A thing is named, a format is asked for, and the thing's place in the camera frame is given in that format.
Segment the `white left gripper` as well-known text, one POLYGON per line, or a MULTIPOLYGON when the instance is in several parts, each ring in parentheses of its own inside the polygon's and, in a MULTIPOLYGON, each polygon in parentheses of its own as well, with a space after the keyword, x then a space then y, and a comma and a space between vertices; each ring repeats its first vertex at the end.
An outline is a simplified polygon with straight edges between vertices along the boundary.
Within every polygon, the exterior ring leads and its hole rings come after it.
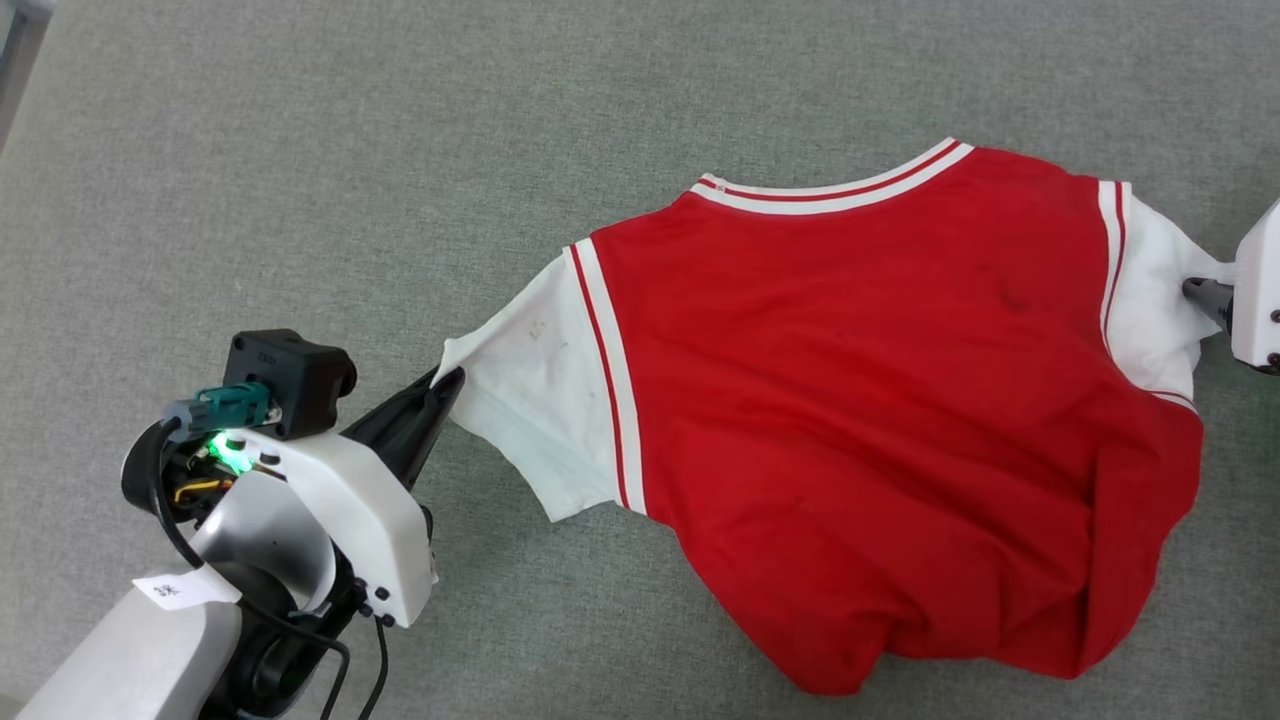
POLYGON ((346 560, 372 612, 412 626, 436 575, 425 516, 407 489, 463 387, 465 369, 434 368, 342 436, 279 441, 250 429, 215 436, 207 451, 237 478, 206 519, 206 560, 271 574, 305 612, 329 601, 346 560))

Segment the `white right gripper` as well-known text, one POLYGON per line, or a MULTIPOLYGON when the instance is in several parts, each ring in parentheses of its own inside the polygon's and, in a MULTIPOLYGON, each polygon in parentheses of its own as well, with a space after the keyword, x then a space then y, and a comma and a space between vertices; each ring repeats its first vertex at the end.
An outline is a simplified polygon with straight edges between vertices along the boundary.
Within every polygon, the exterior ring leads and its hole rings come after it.
POLYGON ((1245 233, 1235 252, 1235 284, 1185 278, 1184 297, 1226 336, 1235 360, 1280 375, 1280 200, 1245 233))

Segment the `white paper tag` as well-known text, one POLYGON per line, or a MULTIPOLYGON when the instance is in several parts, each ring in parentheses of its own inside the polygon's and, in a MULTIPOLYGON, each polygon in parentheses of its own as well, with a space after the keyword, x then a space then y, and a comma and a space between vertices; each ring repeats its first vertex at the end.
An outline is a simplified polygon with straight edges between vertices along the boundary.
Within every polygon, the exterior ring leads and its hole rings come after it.
POLYGON ((238 603, 242 591, 212 565, 136 578, 132 584, 165 611, 178 611, 206 603, 238 603))

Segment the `red and white shirt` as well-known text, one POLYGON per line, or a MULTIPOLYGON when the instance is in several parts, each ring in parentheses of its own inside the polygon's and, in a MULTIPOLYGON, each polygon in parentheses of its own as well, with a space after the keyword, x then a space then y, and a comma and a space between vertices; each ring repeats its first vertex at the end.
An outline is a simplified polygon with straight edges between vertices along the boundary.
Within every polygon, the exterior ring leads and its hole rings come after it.
POLYGON ((668 527, 795 685, 878 660, 1071 679, 1130 634, 1201 482, 1231 281, 1128 182, 947 138, 872 178, 704 176, 443 347, 453 420, 549 519, 668 527))

